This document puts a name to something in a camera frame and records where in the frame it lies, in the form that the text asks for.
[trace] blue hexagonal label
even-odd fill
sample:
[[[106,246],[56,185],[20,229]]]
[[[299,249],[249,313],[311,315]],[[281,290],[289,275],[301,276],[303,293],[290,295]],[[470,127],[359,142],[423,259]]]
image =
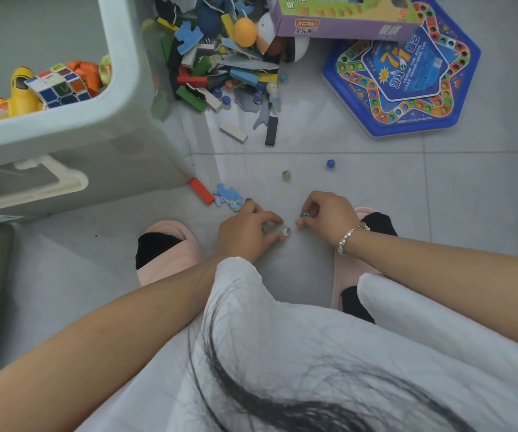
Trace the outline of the blue hexagonal label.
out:
[[[438,95],[441,78],[449,69],[449,64],[422,27],[402,45],[375,41],[362,60],[389,101]]]

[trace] forearm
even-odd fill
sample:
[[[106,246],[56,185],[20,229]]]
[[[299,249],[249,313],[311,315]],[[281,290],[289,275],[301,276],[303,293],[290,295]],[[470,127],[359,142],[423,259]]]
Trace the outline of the forearm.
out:
[[[348,254],[518,342],[518,258],[357,231]]]
[[[0,431],[72,431],[203,310],[219,260],[131,292],[0,371]]]

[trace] slipper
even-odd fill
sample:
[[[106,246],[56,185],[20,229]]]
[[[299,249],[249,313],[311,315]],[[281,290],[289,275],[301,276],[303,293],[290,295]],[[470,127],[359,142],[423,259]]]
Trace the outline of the slipper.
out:
[[[137,270],[141,286],[148,285],[191,268],[205,260],[201,247],[187,226],[173,220],[164,220],[150,226],[145,233],[159,232],[173,235],[182,242],[159,254]]]
[[[357,216],[363,220],[375,210],[368,207],[358,207],[355,209]],[[365,273],[379,274],[375,268],[353,256],[343,256],[335,252],[335,278],[333,280],[333,296],[331,298],[331,309],[343,311],[341,293],[350,286],[359,283],[359,277]]]

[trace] hand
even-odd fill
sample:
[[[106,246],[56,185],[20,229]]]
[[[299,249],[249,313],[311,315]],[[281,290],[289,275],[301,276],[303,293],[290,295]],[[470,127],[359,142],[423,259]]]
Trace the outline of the hand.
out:
[[[333,192],[313,191],[303,204],[303,212],[309,212],[309,217],[299,218],[297,226],[312,228],[334,247],[360,223],[349,200]]]
[[[270,246],[286,240],[280,232],[263,234],[262,225],[269,221],[283,224],[283,218],[274,212],[264,211],[252,200],[246,201],[237,215],[220,225],[216,256],[240,256],[255,264]]]

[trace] white clothing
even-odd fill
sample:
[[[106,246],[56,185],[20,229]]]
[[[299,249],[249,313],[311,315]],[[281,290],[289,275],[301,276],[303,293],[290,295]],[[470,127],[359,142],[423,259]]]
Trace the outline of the white clothing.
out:
[[[357,290],[377,325],[336,310],[277,302],[250,263],[221,262],[204,315],[77,432],[216,430],[194,386],[189,337],[195,372],[212,408],[230,430],[250,430],[245,416],[228,409],[203,355],[213,309],[221,363],[262,395],[360,409],[365,404],[391,414],[399,430],[442,430],[422,404],[361,374],[379,368],[421,387],[477,431],[518,430],[517,343],[380,275],[363,275]],[[255,430],[271,429],[255,423]]]

